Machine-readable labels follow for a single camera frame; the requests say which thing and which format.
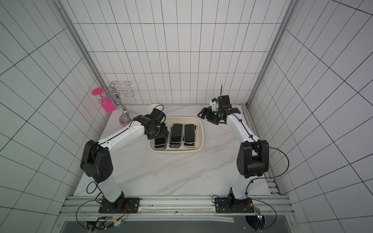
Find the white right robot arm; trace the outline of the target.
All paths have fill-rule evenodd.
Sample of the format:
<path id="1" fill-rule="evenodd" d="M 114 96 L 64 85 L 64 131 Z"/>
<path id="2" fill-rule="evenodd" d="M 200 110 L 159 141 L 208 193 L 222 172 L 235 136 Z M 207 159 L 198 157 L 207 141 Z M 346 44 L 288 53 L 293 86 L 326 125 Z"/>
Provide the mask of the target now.
<path id="1" fill-rule="evenodd" d="M 228 125 L 240 143 L 236 160 L 239 176 L 229 196 L 233 200 L 244 200 L 249 197 L 252 188 L 260 187 L 257 183 L 266 179 L 264 174 L 269 170 L 269 144 L 253 133 L 240 110 L 231 105 L 228 95 L 213 98 L 209 104 L 197 116 L 215 125 Z"/>

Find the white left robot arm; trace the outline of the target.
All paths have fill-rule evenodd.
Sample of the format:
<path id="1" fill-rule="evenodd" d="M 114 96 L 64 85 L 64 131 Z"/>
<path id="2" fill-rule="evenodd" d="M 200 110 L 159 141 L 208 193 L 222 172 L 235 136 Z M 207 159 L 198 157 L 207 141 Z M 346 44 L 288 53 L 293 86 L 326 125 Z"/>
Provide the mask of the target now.
<path id="1" fill-rule="evenodd" d="M 100 141 L 90 140 L 85 144 L 80 168 L 94 180 L 109 204 L 114 205 L 124 199 L 112 175 L 114 166 L 111 156 L 140 136 L 146 135 L 151 140 L 164 135 L 166 130 L 161 128 L 161 124 L 165 119 L 165 113 L 154 108 L 150 114 L 134 117 L 129 125 L 111 136 Z"/>

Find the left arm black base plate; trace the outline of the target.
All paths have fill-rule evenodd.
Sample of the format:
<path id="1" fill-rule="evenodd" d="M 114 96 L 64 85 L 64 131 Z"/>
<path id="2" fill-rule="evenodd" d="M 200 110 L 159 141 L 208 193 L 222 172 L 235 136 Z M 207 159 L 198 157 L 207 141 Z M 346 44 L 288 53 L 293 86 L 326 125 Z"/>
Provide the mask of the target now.
<path id="1" fill-rule="evenodd" d="M 103 198 L 98 213 L 100 214 L 135 214 L 139 210 L 140 198 L 118 198 L 114 203 Z"/>

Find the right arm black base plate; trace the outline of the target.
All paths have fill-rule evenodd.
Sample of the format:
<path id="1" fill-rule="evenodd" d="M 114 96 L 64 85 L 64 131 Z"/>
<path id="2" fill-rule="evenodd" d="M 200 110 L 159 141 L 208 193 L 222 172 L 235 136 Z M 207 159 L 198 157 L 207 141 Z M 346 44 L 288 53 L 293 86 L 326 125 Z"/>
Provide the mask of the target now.
<path id="1" fill-rule="evenodd" d="M 255 212 L 251 199 L 238 200 L 234 198 L 214 197 L 213 203 L 215 205 L 215 212 L 220 214 Z"/>

